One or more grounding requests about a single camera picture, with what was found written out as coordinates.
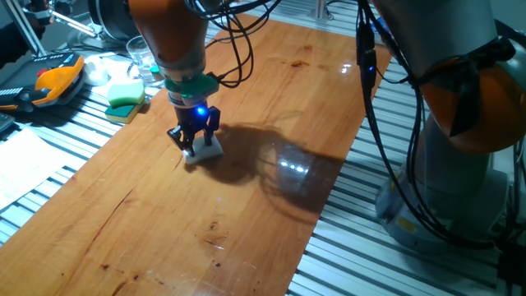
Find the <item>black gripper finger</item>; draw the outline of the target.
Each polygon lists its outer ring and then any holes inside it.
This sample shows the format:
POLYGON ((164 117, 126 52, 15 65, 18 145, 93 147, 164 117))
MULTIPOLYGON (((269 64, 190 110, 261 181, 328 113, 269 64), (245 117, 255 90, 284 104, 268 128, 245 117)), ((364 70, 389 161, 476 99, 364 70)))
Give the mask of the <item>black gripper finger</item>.
POLYGON ((219 129, 219 121, 220 121, 220 110, 217 109, 215 106, 212 106, 208 109, 209 111, 209 118, 207 123, 205 124, 205 144, 207 146, 212 145, 212 137, 214 135, 214 132, 219 129))
POLYGON ((168 129, 167 135, 182 152, 186 152, 189 156, 195 155, 193 137, 186 137, 181 126, 168 129))

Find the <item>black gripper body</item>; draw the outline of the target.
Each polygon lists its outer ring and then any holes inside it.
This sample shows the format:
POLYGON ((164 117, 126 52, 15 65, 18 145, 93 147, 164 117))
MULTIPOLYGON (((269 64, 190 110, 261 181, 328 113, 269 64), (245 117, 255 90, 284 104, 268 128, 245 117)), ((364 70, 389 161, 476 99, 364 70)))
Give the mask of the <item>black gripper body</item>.
POLYGON ((175 108, 178 125, 184 132, 203 130, 209 120, 208 104, 202 103, 190 108, 175 108))

